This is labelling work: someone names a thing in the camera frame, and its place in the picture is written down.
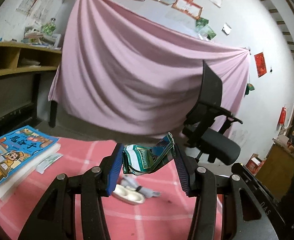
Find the red poster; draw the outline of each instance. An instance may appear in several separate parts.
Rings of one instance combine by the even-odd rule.
[[[267,68],[266,68],[263,52],[255,55],[255,61],[257,66],[258,77],[261,77],[267,73]]]

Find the gray cloth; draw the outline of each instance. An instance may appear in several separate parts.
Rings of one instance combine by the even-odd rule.
[[[127,175],[123,175],[123,179],[121,180],[120,184],[124,187],[134,188],[137,192],[139,192],[140,194],[143,194],[145,198],[160,196],[160,192],[153,191],[150,188],[141,187],[134,178]]]

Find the red decoration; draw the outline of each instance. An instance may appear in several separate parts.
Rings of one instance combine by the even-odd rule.
[[[255,55],[255,61],[256,61],[256,66],[258,71],[258,77],[261,77],[267,73],[265,57],[263,52]]]
[[[281,109],[281,113],[280,113],[278,124],[284,125],[285,124],[285,120],[286,120],[286,108],[283,107]]]

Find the wooden shelf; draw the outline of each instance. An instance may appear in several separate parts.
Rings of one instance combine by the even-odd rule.
[[[56,71],[62,57],[60,50],[30,46],[20,42],[0,42],[0,79],[20,73]],[[22,60],[34,60],[39,66],[20,66]]]
[[[57,67],[41,66],[41,67],[18,67],[15,69],[0,69],[0,76],[26,73],[26,72],[38,72],[38,71],[55,71]]]
[[[36,50],[41,50],[41,51],[47,51],[47,52],[62,54],[62,51],[61,50],[41,48],[41,47],[31,46],[31,45],[24,44],[24,43],[21,43],[21,42],[16,42],[16,41],[4,41],[4,42],[0,42],[0,47],[36,49]]]

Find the pink checkered blanket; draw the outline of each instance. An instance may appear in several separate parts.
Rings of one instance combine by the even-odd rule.
[[[0,200],[0,225],[12,240],[16,240],[25,222],[53,179],[60,174],[76,176],[99,165],[112,153],[114,141],[85,142],[60,138],[59,153],[64,156],[44,174],[33,171],[13,194]],[[113,196],[103,198],[103,207],[112,240],[183,240],[187,239],[195,198],[182,191],[174,162],[153,174],[136,177],[140,185],[161,192],[160,197],[146,199],[133,206]],[[76,196],[76,235],[82,239],[80,195]],[[215,240],[221,235],[221,213],[217,211]]]

